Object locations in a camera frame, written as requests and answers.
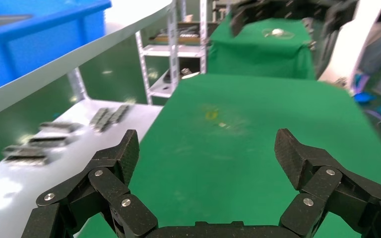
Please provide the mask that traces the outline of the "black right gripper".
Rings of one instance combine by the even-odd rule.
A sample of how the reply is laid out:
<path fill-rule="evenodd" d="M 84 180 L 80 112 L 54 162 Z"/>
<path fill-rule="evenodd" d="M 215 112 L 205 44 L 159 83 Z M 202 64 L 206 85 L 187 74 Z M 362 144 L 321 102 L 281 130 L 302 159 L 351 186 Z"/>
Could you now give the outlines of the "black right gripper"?
<path fill-rule="evenodd" d="M 247 24 L 268 18 L 321 18 L 323 35 L 329 35 L 353 19 L 357 1 L 324 0 L 264 0 L 263 4 L 234 6 L 231 10 L 230 30 L 233 37 Z"/>

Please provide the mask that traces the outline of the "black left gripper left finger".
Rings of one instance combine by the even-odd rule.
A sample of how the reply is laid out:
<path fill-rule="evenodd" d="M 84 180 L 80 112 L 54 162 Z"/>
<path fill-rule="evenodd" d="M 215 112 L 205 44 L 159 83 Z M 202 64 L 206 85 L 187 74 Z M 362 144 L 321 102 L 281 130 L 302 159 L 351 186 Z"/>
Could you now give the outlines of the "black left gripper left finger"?
<path fill-rule="evenodd" d="M 128 187 L 138 157 L 137 132 L 129 129 L 118 145 L 97 151 L 81 172 L 39 195 L 22 236 L 71 238 L 96 214 L 120 238 L 148 236 L 157 218 Z"/>

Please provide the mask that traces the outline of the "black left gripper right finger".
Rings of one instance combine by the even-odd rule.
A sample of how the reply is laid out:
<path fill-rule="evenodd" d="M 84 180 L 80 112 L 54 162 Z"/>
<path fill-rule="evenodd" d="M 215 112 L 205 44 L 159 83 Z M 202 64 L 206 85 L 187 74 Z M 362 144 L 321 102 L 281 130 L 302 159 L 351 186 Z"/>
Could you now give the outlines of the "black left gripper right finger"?
<path fill-rule="evenodd" d="M 275 157 L 298 194 L 279 225 L 312 238 L 327 214 L 342 218 L 364 238 L 381 238 L 381 184 L 344 168 L 326 150 L 299 142 L 279 129 Z"/>

